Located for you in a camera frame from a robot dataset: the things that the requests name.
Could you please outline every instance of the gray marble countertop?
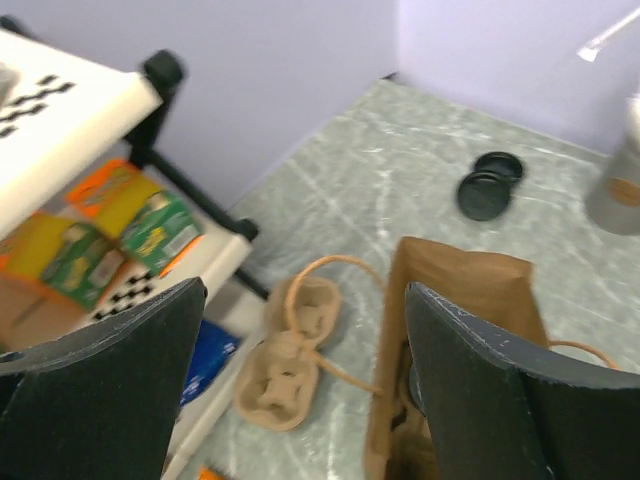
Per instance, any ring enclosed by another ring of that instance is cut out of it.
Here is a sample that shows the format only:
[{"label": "gray marble countertop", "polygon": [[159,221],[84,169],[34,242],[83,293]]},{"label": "gray marble countertop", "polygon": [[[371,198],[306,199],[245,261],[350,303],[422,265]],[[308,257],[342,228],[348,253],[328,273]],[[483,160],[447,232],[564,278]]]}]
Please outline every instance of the gray marble countertop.
[{"label": "gray marble countertop", "polygon": [[[525,162],[511,208],[476,223],[453,195],[473,160],[491,150]],[[532,261],[550,335],[586,342],[640,372],[640,239],[587,220],[583,196],[604,159],[577,147],[390,82],[377,83],[235,208],[262,235],[248,268],[268,285],[322,255],[357,255],[386,273],[397,240],[414,235]],[[372,378],[382,297],[365,273],[331,265],[346,304],[324,354]],[[244,422],[229,409],[195,467],[237,480],[364,478],[369,395],[323,374],[308,420],[289,433]]]}]

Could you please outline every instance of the brown paper bag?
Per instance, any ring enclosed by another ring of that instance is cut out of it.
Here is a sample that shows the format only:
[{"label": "brown paper bag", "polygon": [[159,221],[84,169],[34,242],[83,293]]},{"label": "brown paper bag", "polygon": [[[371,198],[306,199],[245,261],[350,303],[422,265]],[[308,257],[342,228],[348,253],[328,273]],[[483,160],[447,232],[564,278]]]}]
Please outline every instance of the brown paper bag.
[{"label": "brown paper bag", "polygon": [[[399,471],[398,460],[390,458],[392,450],[402,448],[393,445],[397,436],[392,431],[401,419],[398,389],[406,388],[398,380],[406,378],[402,358],[408,349],[404,310],[407,285],[423,283],[468,312],[548,348],[549,339],[531,290],[532,271],[531,263],[508,255],[466,252],[412,237],[400,240],[389,275],[375,373],[375,384],[393,395],[372,400],[365,451],[368,478],[401,478],[394,473]],[[428,428],[422,433],[430,442]],[[415,480],[438,479],[435,470]]]}]

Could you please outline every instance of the white shelf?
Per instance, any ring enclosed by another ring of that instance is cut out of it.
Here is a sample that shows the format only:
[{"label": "white shelf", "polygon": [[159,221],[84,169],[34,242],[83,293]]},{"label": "white shelf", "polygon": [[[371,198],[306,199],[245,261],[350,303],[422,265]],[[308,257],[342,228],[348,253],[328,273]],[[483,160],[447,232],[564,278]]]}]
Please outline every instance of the white shelf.
[{"label": "white shelf", "polygon": [[[251,244],[242,235],[230,232],[203,216],[199,218],[205,226],[205,235],[164,278],[152,278],[129,285],[127,282],[130,278],[144,277],[147,272],[145,267],[134,263],[109,289],[100,306],[89,315],[69,317],[68,311],[56,309],[50,305],[52,302],[49,302],[49,305],[45,304],[47,308],[43,306],[38,309],[25,309],[28,314],[18,311],[14,318],[5,315],[0,320],[3,343],[12,350],[22,350],[54,340],[90,325],[95,321],[97,312],[137,305],[186,278],[202,278],[209,292],[207,301],[211,300],[247,258],[251,252]],[[153,288],[151,293],[112,301],[117,293],[140,290],[143,286]]]},{"label": "white shelf", "polygon": [[244,340],[211,386],[182,410],[171,436],[171,460],[162,480],[175,480],[178,477],[231,403],[240,368],[251,350],[264,339],[263,309],[264,300],[233,281],[207,307],[205,318]]},{"label": "white shelf", "polygon": [[[2,238],[154,111],[161,99],[139,73],[113,70],[2,29],[0,52],[0,61],[20,74],[0,108]],[[48,76],[50,82],[40,85]],[[66,84],[72,86],[64,92],[49,92]],[[23,96],[29,99],[13,104]]]}]

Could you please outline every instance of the black metal shelf frame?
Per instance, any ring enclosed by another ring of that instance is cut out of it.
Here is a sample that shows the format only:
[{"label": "black metal shelf frame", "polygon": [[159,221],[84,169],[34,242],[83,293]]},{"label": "black metal shelf frame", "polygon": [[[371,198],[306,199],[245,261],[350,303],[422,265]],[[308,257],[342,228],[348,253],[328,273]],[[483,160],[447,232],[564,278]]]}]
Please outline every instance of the black metal shelf frame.
[{"label": "black metal shelf frame", "polygon": [[[31,40],[40,41],[20,21],[8,15],[0,17],[0,28]],[[163,102],[125,136],[124,140],[131,147],[128,160],[140,169],[155,168],[214,222],[229,231],[243,235],[249,242],[252,242],[259,233],[258,225],[253,220],[249,218],[234,219],[182,173],[174,163],[155,149],[155,143],[185,78],[180,61],[176,55],[168,50],[160,50],[142,64],[141,70]],[[263,299],[268,297],[269,291],[243,268],[238,269],[234,276],[259,297]]]}]

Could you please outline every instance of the paper bag handle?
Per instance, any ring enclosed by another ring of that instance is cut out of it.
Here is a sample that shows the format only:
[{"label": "paper bag handle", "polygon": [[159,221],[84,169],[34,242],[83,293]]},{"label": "paper bag handle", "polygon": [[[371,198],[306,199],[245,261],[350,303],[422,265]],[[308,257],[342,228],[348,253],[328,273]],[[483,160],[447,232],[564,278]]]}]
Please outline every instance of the paper bag handle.
[{"label": "paper bag handle", "polygon": [[294,334],[299,338],[302,348],[306,351],[306,353],[311,356],[311,358],[322,368],[324,368],[329,373],[333,373],[336,377],[345,380],[356,387],[359,387],[363,390],[371,392],[375,395],[382,395],[384,392],[382,388],[372,385],[370,383],[364,382],[358,378],[352,377],[348,373],[343,372],[339,368],[335,367],[329,361],[320,355],[309,342],[306,341],[302,333],[300,333],[300,325],[298,323],[298,316],[296,315],[296,297],[298,295],[298,291],[302,286],[304,279],[314,270],[327,265],[328,263],[333,262],[345,262],[350,263],[352,265],[357,265],[358,267],[365,270],[373,279],[376,284],[382,289],[384,292],[386,290],[386,285],[382,277],[363,260],[360,260],[358,257],[353,257],[351,255],[329,255],[326,257],[322,257],[315,262],[310,263],[304,270],[302,270],[299,274],[297,274],[293,281],[291,282],[291,286],[287,291],[287,296],[284,300],[284,316],[287,321],[289,328],[294,332]]}]

